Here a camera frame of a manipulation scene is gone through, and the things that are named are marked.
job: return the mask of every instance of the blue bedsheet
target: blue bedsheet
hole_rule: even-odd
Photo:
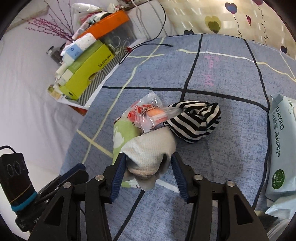
[[[75,134],[61,173],[83,162],[90,178],[102,174],[112,163],[114,120],[150,91],[164,105],[180,101],[183,93],[184,100],[217,102],[221,108],[220,124],[208,137],[194,144],[178,139],[177,152],[184,163],[211,181],[235,181],[251,205],[264,208],[268,96],[296,98],[295,60],[273,48],[224,35],[172,36],[153,42],[173,47],[142,46],[119,66]],[[176,186],[171,168],[161,180]],[[122,188],[115,203],[107,205],[112,236],[138,194],[138,189]],[[119,240],[184,240],[191,209],[178,193],[157,184],[145,193]]]

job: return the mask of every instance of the tissue package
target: tissue package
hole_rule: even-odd
[[[270,111],[271,167],[266,197],[296,193],[296,100],[278,94]]]

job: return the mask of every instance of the blue gripper pad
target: blue gripper pad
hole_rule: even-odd
[[[124,172],[126,170],[126,154],[119,153],[115,163],[113,166],[116,168],[114,173],[114,178],[111,183],[111,195],[110,200],[114,202],[114,200],[118,197],[118,193],[121,187],[122,179]]]
[[[179,188],[181,197],[186,203],[191,203],[193,190],[193,176],[195,175],[191,166],[185,165],[179,153],[175,152],[171,158],[173,173]]]

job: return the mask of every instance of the blue heart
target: blue heart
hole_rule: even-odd
[[[237,6],[234,3],[230,4],[229,2],[227,2],[227,3],[225,3],[225,7],[232,14],[237,13]]]

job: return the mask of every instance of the orange tray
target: orange tray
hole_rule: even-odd
[[[128,15],[123,10],[119,10],[89,27],[79,38],[91,33],[96,39],[99,39],[127,21],[129,21]]]

